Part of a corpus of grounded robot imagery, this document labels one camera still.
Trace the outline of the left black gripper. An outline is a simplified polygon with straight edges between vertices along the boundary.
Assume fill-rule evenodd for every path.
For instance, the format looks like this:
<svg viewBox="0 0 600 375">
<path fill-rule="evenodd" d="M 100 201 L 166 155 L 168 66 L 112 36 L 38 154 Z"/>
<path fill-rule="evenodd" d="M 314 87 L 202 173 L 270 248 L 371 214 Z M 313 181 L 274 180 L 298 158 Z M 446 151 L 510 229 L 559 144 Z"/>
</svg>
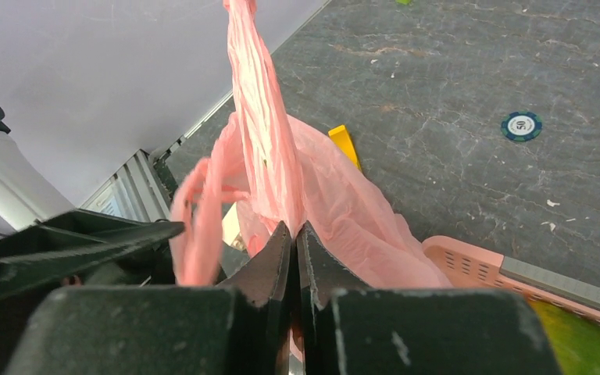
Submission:
<svg viewBox="0 0 600 375">
<path fill-rule="evenodd" d="M 173 284 L 169 249 L 156 245 L 183 229 L 75 209 L 1 238 L 0 373 L 30 315 L 55 289 Z"/>
</svg>

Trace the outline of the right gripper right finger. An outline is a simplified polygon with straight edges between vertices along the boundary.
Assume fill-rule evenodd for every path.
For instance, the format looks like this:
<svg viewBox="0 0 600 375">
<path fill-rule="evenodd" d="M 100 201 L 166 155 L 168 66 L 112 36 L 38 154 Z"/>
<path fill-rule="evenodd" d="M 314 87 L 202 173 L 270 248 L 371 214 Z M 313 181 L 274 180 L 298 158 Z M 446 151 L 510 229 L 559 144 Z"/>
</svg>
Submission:
<svg viewBox="0 0 600 375">
<path fill-rule="evenodd" d="M 303 361 L 307 374 L 345 374 L 346 354 L 337 294 L 370 286 L 323 245 L 311 223 L 296 237 Z"/>
</svg>

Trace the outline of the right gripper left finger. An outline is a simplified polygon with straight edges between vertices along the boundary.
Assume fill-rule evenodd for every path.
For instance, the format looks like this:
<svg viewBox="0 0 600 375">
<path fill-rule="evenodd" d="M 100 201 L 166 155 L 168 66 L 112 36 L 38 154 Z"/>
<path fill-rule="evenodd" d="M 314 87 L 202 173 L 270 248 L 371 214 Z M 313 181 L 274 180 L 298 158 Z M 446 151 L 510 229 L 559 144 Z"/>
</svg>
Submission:
<svg viewBox="0 0 600 375">
<path fill-rule="evenodd" d="M 228 374 L 287 374 L 294 240 L 278 223 L 265 246 L 223 281 L 236 294 L 227 354 Z"/>
</svg>

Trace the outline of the pink plastic bag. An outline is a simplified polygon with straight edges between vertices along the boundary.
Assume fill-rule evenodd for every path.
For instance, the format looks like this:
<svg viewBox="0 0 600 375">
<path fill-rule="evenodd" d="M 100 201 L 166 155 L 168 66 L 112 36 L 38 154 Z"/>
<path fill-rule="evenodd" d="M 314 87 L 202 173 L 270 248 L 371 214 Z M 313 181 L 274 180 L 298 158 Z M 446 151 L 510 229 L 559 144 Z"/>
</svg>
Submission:
<svg viewBox="0 0 600 375">
<path fill-rule="evenodd" d="M 375 288 L 446 288 L 405 219 L 325 134 L 290 116 L 274 64 L 255 26 L 254 1 L 226 1 L 234 111 L 210 156 L 185 177 L 170 218 L 182 286 L 211 284 L 222 255 L 222 207 L 234 203 L 241 235 L 257 254 L 275 227 L 310 223 L 327 250 Z"/>
</svg>

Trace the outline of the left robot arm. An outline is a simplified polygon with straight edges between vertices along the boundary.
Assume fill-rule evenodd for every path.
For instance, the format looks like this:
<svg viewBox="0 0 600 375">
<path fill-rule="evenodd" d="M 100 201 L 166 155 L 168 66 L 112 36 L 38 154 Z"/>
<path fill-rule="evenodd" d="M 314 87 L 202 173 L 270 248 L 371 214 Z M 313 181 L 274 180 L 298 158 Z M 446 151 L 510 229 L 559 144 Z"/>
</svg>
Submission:
<svg viewBox="0 0 600 375">
<path fill-rule="evenodd" d="M 0 373 L 30 314 L 53 290 L 79 286 L 101 267 L 142 276 L 179 223 L 146 223 L 76 208 L 27 161 L 0 107 Z"/>
</svg>

